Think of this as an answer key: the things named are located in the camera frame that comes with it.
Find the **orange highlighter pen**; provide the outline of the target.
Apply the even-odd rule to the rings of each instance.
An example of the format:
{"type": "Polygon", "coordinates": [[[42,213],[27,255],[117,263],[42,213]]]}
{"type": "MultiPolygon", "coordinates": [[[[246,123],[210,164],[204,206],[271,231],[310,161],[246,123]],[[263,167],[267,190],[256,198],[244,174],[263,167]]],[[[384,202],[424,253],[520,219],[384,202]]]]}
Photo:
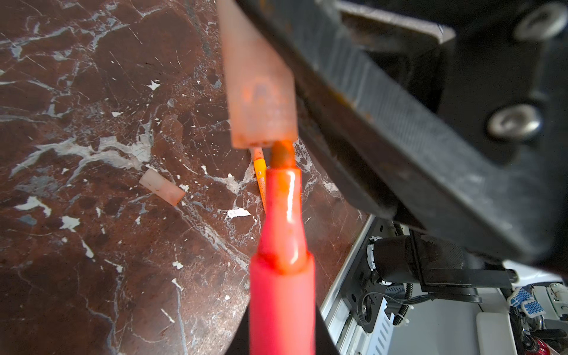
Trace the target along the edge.
{"type": "Polygon", "coordinates": [[[252,162],[254,166],[255,176],[260,191],[260,197],[263,209],[266,210],[266,160],[263,155],[263,149],[255,147],[250,149],[252,162]]]}

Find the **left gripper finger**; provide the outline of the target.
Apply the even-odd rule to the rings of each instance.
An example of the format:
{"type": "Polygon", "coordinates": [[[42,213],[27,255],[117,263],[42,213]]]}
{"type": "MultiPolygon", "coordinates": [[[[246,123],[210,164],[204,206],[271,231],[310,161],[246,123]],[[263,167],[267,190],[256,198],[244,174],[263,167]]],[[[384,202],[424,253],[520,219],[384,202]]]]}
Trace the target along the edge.
{"type": "Polygon", "coordinates": [[[315,1],[239,1],[378,178],[431,234],[567,264],[567,3],[360,1],[451,28],[435,101],[390,78],[315,1]]]}

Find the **pink highlighter pen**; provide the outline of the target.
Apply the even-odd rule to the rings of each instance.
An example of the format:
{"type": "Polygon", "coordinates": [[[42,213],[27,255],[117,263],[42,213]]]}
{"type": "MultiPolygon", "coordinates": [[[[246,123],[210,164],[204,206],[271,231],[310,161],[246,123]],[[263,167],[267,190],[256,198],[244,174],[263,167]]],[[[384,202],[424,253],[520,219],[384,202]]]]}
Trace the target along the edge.
{"type": "Polygon", "coordinates": [[[274,143],[266,171],[266,219],[250,263],[250,354],[315,352],[315,266],[301,189],[293,144],[274,143]]]}

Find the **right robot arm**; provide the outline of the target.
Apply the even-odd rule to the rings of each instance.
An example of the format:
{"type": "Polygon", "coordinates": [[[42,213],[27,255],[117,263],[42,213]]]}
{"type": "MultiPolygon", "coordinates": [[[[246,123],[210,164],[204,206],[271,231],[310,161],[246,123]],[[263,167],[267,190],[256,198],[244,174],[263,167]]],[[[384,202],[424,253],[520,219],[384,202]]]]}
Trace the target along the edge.
{"type": "Polygon", "coordinates": [[[567,282],[397,229],[365,248],[363,322],[383,301],[407,354],[565,354],[567,282]]]}

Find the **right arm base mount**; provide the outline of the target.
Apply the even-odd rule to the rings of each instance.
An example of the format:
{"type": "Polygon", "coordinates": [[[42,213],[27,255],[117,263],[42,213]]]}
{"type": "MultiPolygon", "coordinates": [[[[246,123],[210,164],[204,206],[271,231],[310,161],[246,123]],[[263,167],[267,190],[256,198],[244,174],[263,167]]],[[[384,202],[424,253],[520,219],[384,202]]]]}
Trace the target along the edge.
{"type": "Polygon", "coordinates": [[[371,224],[362,233],[362,241],[356,247],[354,261],[340,288],[340,296],[362,329],[370,334],[381,316],[395,316],[398,325],[409,309],[408,300],[413,297],[412,283],[396,282],[386,277],[386,266],[380,266],[393,257],[398,243],[405,242],[406,235],[399,223],[371,218],[371,224]]]}

